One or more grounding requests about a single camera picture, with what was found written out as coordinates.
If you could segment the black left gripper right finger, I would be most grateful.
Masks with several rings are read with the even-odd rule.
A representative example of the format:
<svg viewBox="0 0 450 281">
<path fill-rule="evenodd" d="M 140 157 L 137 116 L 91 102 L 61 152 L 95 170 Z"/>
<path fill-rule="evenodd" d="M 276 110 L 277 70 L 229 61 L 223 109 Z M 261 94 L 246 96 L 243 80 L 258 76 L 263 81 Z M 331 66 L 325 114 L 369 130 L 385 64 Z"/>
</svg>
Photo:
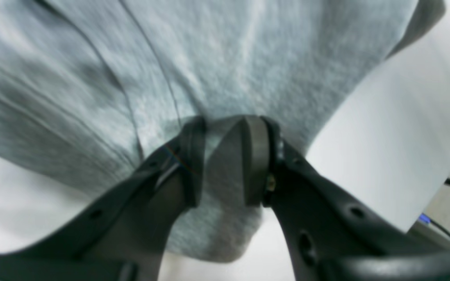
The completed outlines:
<svg viewBox="0 0 450 281">
<path fill-rule="evenodd" d="M 319 174 L 267 117 L 243 117 L 248 206 L 271 208 L 297 281 L 450 281 L 450 249 L 409 237 Z"/>
</svg>

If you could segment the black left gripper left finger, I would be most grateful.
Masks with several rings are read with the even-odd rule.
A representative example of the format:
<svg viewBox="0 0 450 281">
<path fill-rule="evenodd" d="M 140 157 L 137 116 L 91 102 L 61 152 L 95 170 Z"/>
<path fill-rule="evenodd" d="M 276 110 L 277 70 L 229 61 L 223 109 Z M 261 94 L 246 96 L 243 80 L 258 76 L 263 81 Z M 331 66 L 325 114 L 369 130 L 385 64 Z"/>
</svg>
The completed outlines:
<svg viewBox="0 0 450 281">
<path fill-rule="evenodd" d="M 0 281 L 156 281 L 177 218 L 199 205 L 203 117 L 46 238 L 0 254 Z"/>
</svg>

